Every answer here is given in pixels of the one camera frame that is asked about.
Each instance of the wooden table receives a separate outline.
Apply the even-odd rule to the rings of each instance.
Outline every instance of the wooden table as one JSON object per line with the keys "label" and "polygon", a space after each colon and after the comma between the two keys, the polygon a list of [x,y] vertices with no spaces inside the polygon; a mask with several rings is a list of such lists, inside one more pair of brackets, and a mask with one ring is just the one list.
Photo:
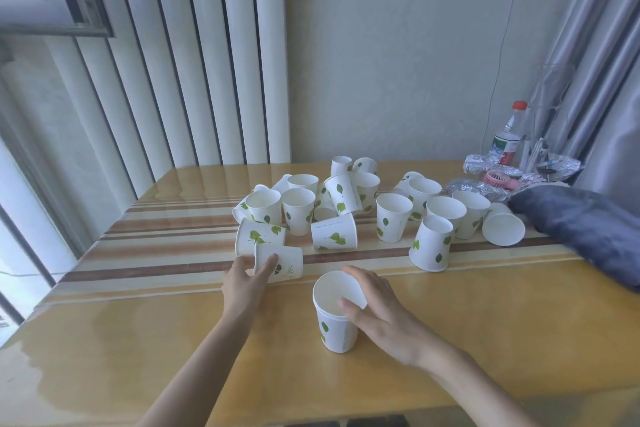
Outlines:
{"label": "wooden table", "polygon": [[[458,161],[381,163],[380,189],[410,170],[441,183],[462,175]],[[0,350],[0,426],[135,423],[220,318],[223,269],[234,258],[231,208],[285,172],[326,178],[329,164],[187,167],[159,180]],[[415,223],[387,244],[374,218],[356,221],[353,252],[319,254],[310,236],[287,237],[303,248],[305,274],[268,287],[210,424],[448,412],[452,399],[433,381],[364,335],[344,355],[324,349],[311,289],[345,262],[388,277],[409,309],[549,424],[638,415],[638,296],[534,230],[506,249],[480,234],[456,241],[450,268],[428,274],[407,257]]]}

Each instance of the white cable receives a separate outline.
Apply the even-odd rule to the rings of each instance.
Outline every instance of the white cable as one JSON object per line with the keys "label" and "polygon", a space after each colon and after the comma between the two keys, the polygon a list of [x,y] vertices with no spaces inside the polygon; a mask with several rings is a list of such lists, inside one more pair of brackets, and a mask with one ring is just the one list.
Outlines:
{"label": "white cable", "polygon": [[502,42],[500,43],[500,52],[498,52],[498,71],[495,74],[495,81],[493,82],[493,89],[491,91],[491,98],[489,98],[489,111],[486,116],[486,125],[484,126],[484,132],[482,134],[482,141],[480,142],[480,155],[483,153],[484,139],[486,138],[486,132],[489,130],[489,123],[491,122],[491,107],[493,104],[493,94],[495,93],[495,87],[498,84],[498,77],[500,76],[500,64],[502,63],[502,47],[504,46],[504,40],[507,37],[507,30],[509,29],[509,21],[511,20],[511,11],[513,10],[513,1],[509,3],[509,14],[507,15],[507,24],[504,27],[504,34],[502,35]]}

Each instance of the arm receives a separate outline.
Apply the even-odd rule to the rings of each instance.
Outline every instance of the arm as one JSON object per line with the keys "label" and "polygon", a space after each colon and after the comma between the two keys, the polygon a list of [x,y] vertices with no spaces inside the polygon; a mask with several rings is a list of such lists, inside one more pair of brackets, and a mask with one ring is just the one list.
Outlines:
{"label": "arm", "polygon": [[225,277],[222,318],[171,380],[138,423],[138,427],[201,427],[207,423],[249,336],[269,275],[278,263],[271,255],[264,267],[249,277],[237,257]]}
{"label": "arm", "polygon": [[352,266],[343,268],[358,280],[368,309],[340,299],[344,315],[382,350],[436,380],[479,427],[538,427],[516,400],[467,353],[455,348],[411,314],[388,281]]}

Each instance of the plastic bottle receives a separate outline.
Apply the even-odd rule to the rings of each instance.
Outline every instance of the plastic bottle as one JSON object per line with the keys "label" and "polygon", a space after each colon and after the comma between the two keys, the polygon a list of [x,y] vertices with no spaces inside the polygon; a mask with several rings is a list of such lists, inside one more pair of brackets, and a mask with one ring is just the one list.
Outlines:
{"label": "plastic bottle", "polygon": [[504,130],[495,134],[489,150],[490,158],[496,160],[498,164],[511,165],[524,133],[527,102],[522,100],[514,101],[512,108],[513,114],[511,118],[509,118]]}

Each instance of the gray curtain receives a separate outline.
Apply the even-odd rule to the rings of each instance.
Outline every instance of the gray curtain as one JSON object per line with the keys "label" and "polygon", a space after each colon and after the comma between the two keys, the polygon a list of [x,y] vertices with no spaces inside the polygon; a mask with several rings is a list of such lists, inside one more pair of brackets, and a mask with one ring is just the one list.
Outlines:
{"label": "gray curtain", "polygon": [[536,115],[552,152],[585,163],[577,187],[607,194],[638,215],[639,50],[640,0],[572,0],[548,65],[574,66],[575,74],[559,89],[562,102],[552,121],[549,112]]}

